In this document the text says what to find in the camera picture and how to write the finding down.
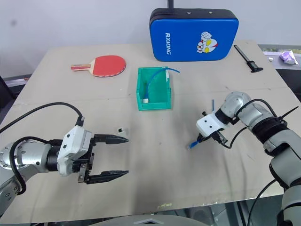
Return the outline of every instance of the blue padded case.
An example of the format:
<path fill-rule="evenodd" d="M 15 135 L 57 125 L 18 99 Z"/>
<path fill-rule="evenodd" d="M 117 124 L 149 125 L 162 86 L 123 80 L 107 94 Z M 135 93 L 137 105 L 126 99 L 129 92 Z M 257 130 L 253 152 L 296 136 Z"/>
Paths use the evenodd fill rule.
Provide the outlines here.
<path fill-rule="evenodd" d="M 223 59 L 238 29 L 226 9 L 157 8 L 150 17 L 150 38 L 159 61 Z"/>

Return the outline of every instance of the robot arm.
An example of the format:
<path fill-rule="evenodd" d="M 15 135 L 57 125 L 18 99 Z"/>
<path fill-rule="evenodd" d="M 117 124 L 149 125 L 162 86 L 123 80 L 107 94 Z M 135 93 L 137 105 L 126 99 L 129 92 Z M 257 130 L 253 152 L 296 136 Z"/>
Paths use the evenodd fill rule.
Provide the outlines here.
<path fill-rule="evenodd" d="M 127 170 L 112 170 L 99 175 L 89 175 L 93 165 L 92 148 L 98 142 L 119 144 L 128 142 L 126 138 L 115 135 L 95 134 L 76 125 L 63 140 L 50 140 L 48 144 L 37 143 L 31 139 L 20 141 L 14 151 L 15 163 L 24 182 L 37 173 L 58 171 L 62 176 L 79 173 L 78 182 L 86 184 L 114 180 L 128 173 Z M 14 198 L 25 191 L 10 166 L 9 153 L 13 143 L 0 151 L 0 217 Z"/>
<path fill-rule="evenodd" d="M 217 112 L 197 121 L 198 142 L 213 138 L 223 145 L 227 140 L 220 131 L 229 123 L 241 120 L 263 144 L 266 154 L 273 156 L 271 174 L 284 188 L 278 225 L 299 225 L 301 222 L 301 138 L 288 129 L 287 122 L 268 111 L 242 92 L 232 92 Z"/>

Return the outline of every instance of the green plastic bin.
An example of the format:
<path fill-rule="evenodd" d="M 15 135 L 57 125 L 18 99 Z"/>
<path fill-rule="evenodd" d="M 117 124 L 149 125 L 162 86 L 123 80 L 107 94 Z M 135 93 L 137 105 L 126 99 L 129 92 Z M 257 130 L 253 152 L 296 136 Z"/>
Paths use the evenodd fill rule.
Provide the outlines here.
<path fill-rule="evenodd" d="M 154 73 L 165 67 L 139 67 L 137 80 L 137 104 L 139 111 L 171 109 L 169 72 L 161 71 L 149 85 L 149 102 L 143 103 L 148 81 Z"/>

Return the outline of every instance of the beige table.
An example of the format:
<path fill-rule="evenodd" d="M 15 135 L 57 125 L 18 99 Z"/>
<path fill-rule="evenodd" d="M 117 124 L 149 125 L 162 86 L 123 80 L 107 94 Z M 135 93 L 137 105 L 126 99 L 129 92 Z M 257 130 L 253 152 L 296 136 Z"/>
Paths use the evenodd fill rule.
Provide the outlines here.
<path fill-rule="evenodd" d="M 232 49 L 215 62 L 163 63 L 153 59 L 148 45 L 67 47 L 49 51 L 18 97 L 1 126 L 41 104 L 67 101 L 85 116 L 84 127 L 93 133 L 128 131 L 129 143 L 98 144 L 92 173 L 130 170 L 103 184 L 78 184 L 77 174 L 63 178 L 56 172 L 39 174 L 27 183 L 1 223 L 49 222 L 103 218 L 202 206 L 255 197 L 273 178 L 270 157 L 249 131 L 233 149 L 212 140 L 188 151 L 185 146 L 198 135 L 195 123 L 202 111 L 216 107 L 232 90 L 267 100 L 279 115 L 300 105 L 254 42 L 238 41 L 243 51 L 264 70 L 250 73 Z M 119 76 L 102 79 L 85 72 L 71 72 L 70 64 L 85 63 L 104 54 L 118 54 L 127 61 Z M 173 109 L 140 112 L 135 89 L 137 67 L 170 66 Z M 297 110 L 287 116 L 289 127 L 301 135 Z M 54 106 L 25 118 L 0 136 L 0 146 L 23 136 L 62 138 L 72 128 L 76 114 Z M 232 139 L 243 125 L 223 132 Z M 282 193 L 274 184 L 265 193 Z"/>

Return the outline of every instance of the paddle handle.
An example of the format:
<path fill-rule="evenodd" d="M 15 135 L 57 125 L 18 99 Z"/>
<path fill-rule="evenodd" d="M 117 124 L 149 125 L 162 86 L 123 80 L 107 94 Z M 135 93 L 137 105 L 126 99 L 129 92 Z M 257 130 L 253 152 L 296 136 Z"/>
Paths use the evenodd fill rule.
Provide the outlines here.
<path fill-rule="evenodd" d="M 89 70 L 91 68 L 91 65 L 71 65 L 72 71 L 84 71 Z"/>

